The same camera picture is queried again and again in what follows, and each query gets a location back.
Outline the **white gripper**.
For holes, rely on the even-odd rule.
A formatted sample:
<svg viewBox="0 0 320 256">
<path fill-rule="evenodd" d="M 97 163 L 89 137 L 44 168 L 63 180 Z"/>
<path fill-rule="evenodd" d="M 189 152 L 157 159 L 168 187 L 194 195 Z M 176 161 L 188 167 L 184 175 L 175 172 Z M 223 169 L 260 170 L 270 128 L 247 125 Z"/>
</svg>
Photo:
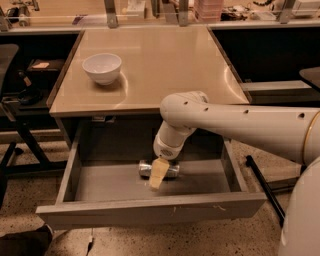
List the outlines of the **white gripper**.
<svg viewBox="0 0 320 256">
<path fill-rule="evenodd" d="M 174 160 L 178 157 L 183 145 L 170 146 L 163 142 L 160 135 L 157 134 L 153 142 L 153 151 L 159 158 L 152 162 L 151 175 L 149 178 L 149 188 L 151 190 L 158 190 L 169 168 L 167 160 Z"/>
</svg>

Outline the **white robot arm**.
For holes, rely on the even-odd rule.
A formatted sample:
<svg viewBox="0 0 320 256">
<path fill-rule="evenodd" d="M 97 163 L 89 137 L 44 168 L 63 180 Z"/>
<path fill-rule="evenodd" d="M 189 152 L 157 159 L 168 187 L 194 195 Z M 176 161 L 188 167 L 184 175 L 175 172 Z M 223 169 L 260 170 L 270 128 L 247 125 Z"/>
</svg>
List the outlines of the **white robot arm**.
<svg viewBox="0 0 320 256">
<path fill-rule="evenodd" d="M 196 129 L 240 141 L 306 167 L 287 207 L 278 256 L 320 256 L 320 111 L 317 108 L 216 105 L 200 91 L 166 96 L 153 144 L 150 187 L 157 190 Z"/>
</svg>

